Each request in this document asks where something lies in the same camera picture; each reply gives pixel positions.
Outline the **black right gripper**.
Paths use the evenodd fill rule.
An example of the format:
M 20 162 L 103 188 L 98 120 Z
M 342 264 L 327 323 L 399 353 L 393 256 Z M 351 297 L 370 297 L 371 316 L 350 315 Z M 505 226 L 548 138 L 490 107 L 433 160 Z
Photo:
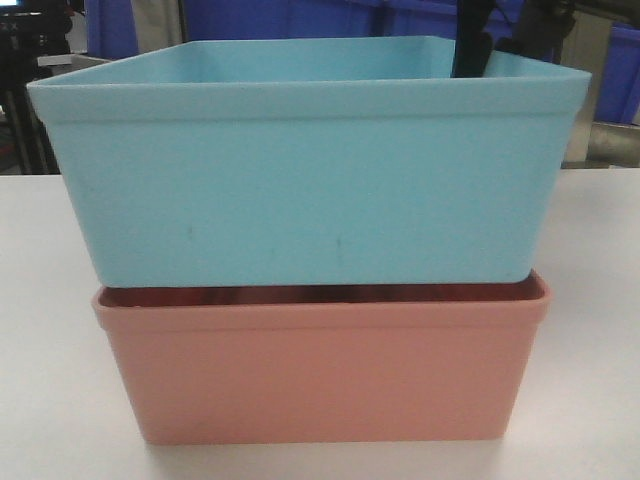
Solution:
M 494 10 L 491 0 L 459 0 L 456 3 L 456 38 L 452 78 L 481 78 L 493 50 L 485 27 Z M 524 1 L 513 30 L 518 55 L 543 59 L 562 44 L 575 24 L 575 2 L 566 0 Z

